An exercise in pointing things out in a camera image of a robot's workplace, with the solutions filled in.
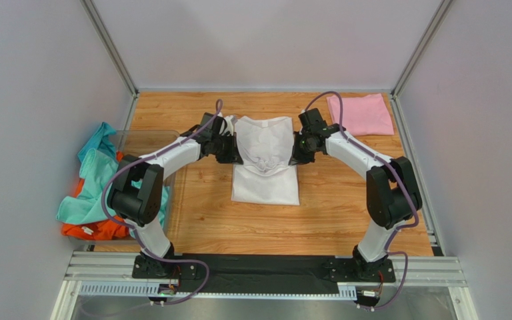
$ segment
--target folded pink towel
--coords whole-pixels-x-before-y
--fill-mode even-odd
[[[339,123],[339,98],[327,97],[333,123]],[[394,135],[390,113],[382,94],[343,98],[343,126],[352,135]]]

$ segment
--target gray floor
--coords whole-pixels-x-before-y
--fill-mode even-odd
[[[384,291],[383,301],[394,294],[394,288]],[[122,311],[148,302],[140,297],[80,297],[73,319],[94,319],[80,314],[80,306],[94,314]],[[108,319],[395,319],[395,320],[456,320],[447,288],[404,288],[396,302],[384,311],[369,313],[356,309],[354,303],[340,301],[250,300],[197,298],[167,307],[146,306]]]

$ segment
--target wood plank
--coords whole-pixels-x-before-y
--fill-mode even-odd
[[[253,119],[292,116],[294,129],[298,130],[301,124],[297,115],[316,95],[141,93],[131,129],[186,131],[201,120],[204,112],[212,112],[215,101],[222,98],[225,115]],[[388,96],[384,98],[391,112]],[[325,99],[318,100],[314,107],[331,123]],[[394,126],[394,136],[358,139],[381,153],[399,157],[403,150],[395,122]],[[314,164],[297,169],[301,205],[282,206],[232,202],[232,165],[220,165],[214,157],[187,166],[176,180],[168,238],[178,252],[184,253],[350,255],[370,220],[364,180],[339,160],[324,155],[317,155]],[[417,228],[401,232],[391,249],[432,256],[423,221]],[[122,248],[97,246],[97,250]]]

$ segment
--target plastic bin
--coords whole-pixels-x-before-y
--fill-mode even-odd
[[[115,135],[110,136],[110,141],[116,146],[116,149],[124,155],[140,156],[152,153],[159,150],[166,145],[174,142],[179,136],[177,131],[171,130],[154,130],[154,131],[118,131]],[[169,194],[167,198],[167,207],[165,208],[165,219],[163,224],[163,231],[167,234],[167,226],[171,217],[171,207],[173,203],[173,196],[175,194],[175,174],[169,176],[163,184],[169,187]],[[69,237],[70,241],[77,245],[133,245],[136,240],[132,237],[124,239],[115,239],[109,241],[89,241],[82,240],[75,237]]]

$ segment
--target orange cloth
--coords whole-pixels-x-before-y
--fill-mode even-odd
[[[124,155],[122,152],[116,152],[116,160],[120,162]],[[77,189],[75,190],[75,197],[77,197],[81,191],[83,190],[83,186],[85,184],[84,179],[79,180],[79,184]],[[123,221],[122,218],[116,216],[114,217],[118,221]],[[61,228],[62,235],[70,235],[72,237],[82,239],[82,240],[112,240],[114,238],[125,238],[130,235],[130,230],[128,228],[118,225],[117,223],[104,220],[95,223],[88,223],[86,225],[70,225],[68,223],[63,223],[63,227]]]

